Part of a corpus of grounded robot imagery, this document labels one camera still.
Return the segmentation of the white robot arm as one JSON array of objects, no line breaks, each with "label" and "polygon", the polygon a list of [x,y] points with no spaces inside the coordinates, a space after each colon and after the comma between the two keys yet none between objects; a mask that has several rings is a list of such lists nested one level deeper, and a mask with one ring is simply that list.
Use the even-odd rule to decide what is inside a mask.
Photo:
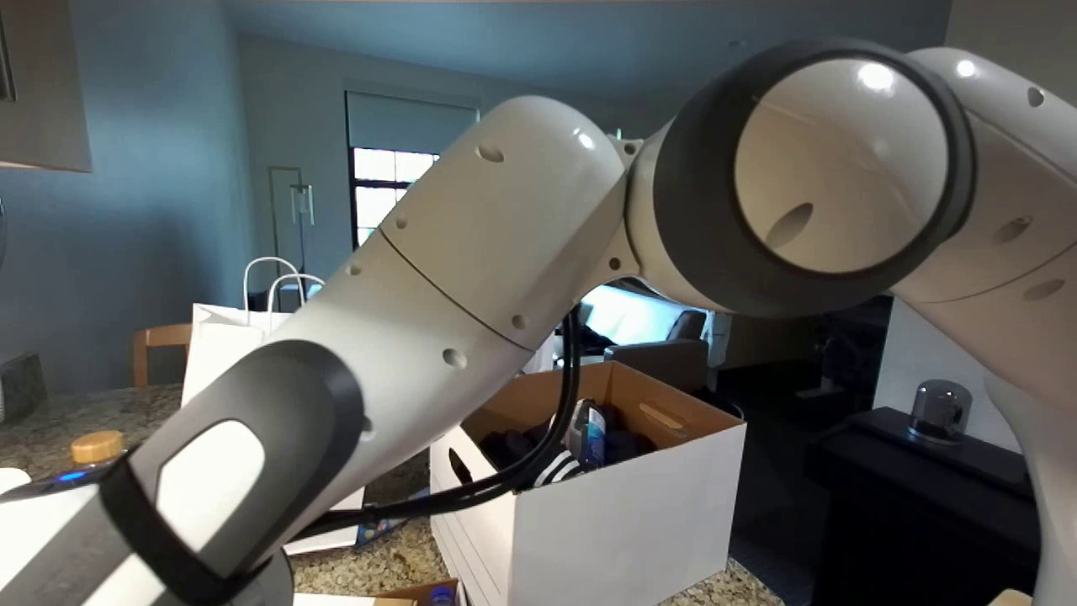
[{"label": "white robot arm", "polygon": [[996,382],[1074,606],[1077,109],[952,46],[794,42],[640,150],[510,99],[102,483],[2,506],[0,606],[288,606],[283,550],[483,404],[594,286],[746,316],[894,294]]}]

